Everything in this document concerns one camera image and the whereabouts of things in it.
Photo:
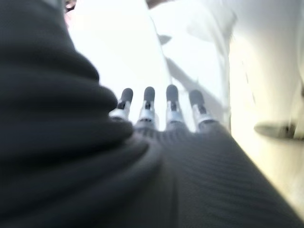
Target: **white surface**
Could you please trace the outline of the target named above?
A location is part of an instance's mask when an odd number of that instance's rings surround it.
[[[155,110],[165,127],[170,75],[144,0],[78,0],[69,28],[76,48],[100,73],[100,84],[118,98],[134,91],[130,120],[138,120],[146,87],[155,88]]]
[[[288,121],[297,102],[299,0],[226,0],[238,24],[230,56],[232,135],[304,218],[304,144],[257,134],[263,121]]]

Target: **black fabric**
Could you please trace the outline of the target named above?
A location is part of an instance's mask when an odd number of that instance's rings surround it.
[[[111,121],[114,94],[46,2],[0,0],[1,228],[304,227],[221,126]]]
[[[171,121],[166,125],[166,131],[177,131],[177,130],[187,130],[187,126],[183,122]]]

